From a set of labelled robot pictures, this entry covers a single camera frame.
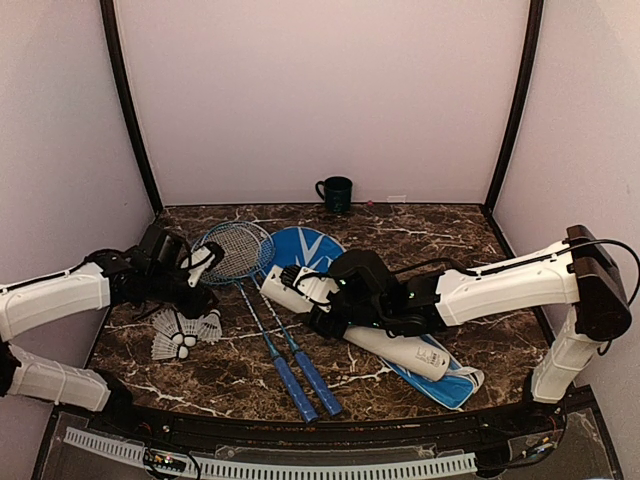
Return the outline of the white shuttlecock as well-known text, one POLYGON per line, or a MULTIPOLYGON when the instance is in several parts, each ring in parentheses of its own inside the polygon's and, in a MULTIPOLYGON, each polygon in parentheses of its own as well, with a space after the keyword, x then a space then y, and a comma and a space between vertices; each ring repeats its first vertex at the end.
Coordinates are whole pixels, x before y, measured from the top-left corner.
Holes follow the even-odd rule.
POLYGON ((151 359, 154 361, 179 359, 189 356, 189 349, 181 338, 174 339, 157 332, 151 346, 151 359))
POLYGON ((198 320, 198 338, 200 341, 213 344, 219 341, 221 337, 220 312, 214 309, 198 320))
POLYGON ((158 311, 152 320, 154 329, 168 337, 175 344, 182 344, 184 334, 177 317, 177 312, 172 309, 158 311))
POLYGON ((183 335, 183 342, 186 347, 193 347, 199 339, 199 320, 188 319, 179 312, 176 313, 180 331, 183 335))

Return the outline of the white shuttlecock tube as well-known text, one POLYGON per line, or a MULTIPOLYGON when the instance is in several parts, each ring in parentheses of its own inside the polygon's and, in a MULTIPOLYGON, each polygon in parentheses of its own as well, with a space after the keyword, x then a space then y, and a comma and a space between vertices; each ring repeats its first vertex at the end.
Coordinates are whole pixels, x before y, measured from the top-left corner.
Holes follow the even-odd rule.
MULTIPOLYGON (((295 290, 292 284, 313 270, 299 269, 298 265, 293 268, 294 279, 289 281, 284 280, 285 269, 274 265, 262 281, 260 293, 296 314, 306 314, 316 306, 311 294, 326 299, 328 293, 338 292, 333 279, 318 277, 301 281, 295 290)), ((390 338, 382 329, 347 326, 343 339, 379 356, 389 366, 398 367, 401 373, 424 377, 428 381, 440 381, 455 369, 453 357, 444 347, 421 337, 390 338)))

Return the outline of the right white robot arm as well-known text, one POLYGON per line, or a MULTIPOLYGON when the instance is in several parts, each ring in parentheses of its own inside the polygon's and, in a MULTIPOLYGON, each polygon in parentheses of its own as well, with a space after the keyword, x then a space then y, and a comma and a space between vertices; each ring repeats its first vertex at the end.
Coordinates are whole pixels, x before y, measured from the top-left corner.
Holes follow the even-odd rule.
POLYGON ((563 327, 531 375, 530 396, 510 413, 511 426, 530 434, 595 353, 631 326, 635 297, 626 294, 607 243, 574 225, 564 240, 533 254, 472 269, 452 263, 406 280, 377 253, 348 250, 316 277, 337 289, 312 299, 304 322, 325 338, 342 338, 352 325, 414 337, 512 310, 566 304, 563 327))

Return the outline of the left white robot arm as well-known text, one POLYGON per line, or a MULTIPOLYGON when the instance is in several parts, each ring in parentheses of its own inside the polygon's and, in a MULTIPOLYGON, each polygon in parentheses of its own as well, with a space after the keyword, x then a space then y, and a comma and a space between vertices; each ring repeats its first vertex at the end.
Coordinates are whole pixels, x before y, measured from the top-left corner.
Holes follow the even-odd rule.
POLYGON ((1 393, 32 397, 101 412, 120 436, 141 427, 140 412, 128 404, 130 393, 108 373, 46 359, 13 344, 17 336, 80 312, 123 303, 156 302, 197 319, 217 303, 201 284, 203 273, 224 253, 205 245, 177 261, 137 261, 132 254, 96 251, 71 269, 1 288, 1 393))

